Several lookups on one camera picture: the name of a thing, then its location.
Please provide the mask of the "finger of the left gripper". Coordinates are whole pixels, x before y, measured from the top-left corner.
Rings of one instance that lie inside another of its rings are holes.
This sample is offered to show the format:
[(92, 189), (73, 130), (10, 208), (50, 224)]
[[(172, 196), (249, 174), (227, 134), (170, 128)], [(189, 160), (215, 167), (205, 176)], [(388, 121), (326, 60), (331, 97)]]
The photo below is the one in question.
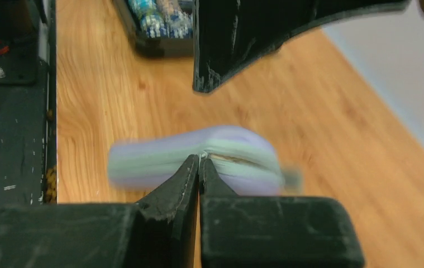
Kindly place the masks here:
[(408, 1), (194, 1), (193, 90), (211, 93), (289, 39), (327, 23), (398, 12)]

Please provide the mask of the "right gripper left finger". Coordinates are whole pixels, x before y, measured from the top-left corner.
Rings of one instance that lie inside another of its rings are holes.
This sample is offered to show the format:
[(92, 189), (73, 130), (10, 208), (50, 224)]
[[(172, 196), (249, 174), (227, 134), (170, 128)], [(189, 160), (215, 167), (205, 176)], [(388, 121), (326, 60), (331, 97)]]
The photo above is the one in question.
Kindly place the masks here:
[(192, 267), (199, 157), (134, 203), (0, 209), (0, 267)]

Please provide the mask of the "grey glasses case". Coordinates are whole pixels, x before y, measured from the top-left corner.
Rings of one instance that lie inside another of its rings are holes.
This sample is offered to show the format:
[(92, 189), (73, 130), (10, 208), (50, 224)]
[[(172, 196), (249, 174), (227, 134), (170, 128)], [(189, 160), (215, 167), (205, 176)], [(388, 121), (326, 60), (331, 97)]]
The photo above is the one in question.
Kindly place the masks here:
[(303, 193), (303, 176), (281, 167), (274, 147), (239, 126), (214, 126), (154, 140), (121, 141), (109, 150), (109, 180), (122, 187), (153, 189), (189, 155), (211, 160), (222, 180), (240, 195)]

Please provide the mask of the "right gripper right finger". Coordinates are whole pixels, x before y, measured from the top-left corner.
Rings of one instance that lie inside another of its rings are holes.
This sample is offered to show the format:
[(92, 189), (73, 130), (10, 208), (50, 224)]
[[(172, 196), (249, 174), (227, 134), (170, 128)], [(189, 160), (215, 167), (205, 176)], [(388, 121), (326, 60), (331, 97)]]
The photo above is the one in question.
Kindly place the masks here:
[(199, 170), (203, 267), (364, 267), (345, 207), (336, 199), (238, 195), (213, 162)]

